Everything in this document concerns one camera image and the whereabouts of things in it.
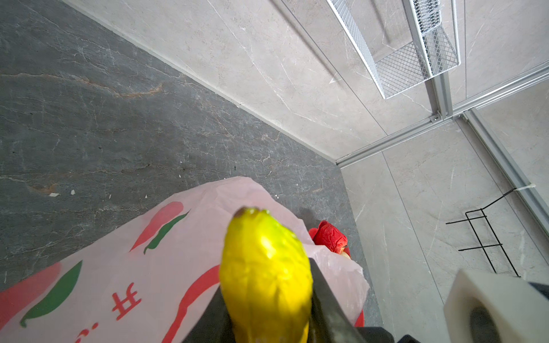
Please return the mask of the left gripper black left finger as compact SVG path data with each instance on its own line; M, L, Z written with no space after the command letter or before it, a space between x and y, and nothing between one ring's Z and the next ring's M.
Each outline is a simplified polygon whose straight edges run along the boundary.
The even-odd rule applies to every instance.
M182 342L236 343L232 322L220 288L214 293L204 314Z

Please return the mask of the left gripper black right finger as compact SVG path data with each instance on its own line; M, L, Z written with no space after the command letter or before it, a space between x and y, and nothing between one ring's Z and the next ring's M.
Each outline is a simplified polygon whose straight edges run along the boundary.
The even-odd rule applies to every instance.
M316 262L309 258L313 302L308 342L394 342L382 327L357 328L346 317Z

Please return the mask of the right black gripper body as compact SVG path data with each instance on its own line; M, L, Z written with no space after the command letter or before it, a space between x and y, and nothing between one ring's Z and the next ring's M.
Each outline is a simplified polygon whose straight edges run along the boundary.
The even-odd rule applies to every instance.
M460 270L443 307L451 342L547 342L548 285Z

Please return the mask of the yellow fake banana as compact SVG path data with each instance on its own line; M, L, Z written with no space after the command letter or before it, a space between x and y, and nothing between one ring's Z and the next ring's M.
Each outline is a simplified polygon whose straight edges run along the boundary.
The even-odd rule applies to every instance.
M231 219L220 289L236 342L306 342L313 301L310 260L297 236L267 210Z

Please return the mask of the pink plastic bag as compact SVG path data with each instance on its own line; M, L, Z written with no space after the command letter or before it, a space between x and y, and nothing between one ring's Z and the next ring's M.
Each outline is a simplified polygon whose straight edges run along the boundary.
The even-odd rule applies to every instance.
M234 177L173 194L94 244L1 293L3 342L181 342L220 286L227 226L267 210L313 258L352 324L370 286L353 260L315 244L257 182Z

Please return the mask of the red flower-shaped plastic bowl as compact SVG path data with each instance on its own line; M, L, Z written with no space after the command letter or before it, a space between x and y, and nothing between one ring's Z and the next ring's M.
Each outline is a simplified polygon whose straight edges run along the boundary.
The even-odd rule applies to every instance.
M370 285L363 268L350 255L347 237L327 221L322 221L309 234L315 245L331 252L321 258L321 270L338 304L355 327L364 327L364 305Z

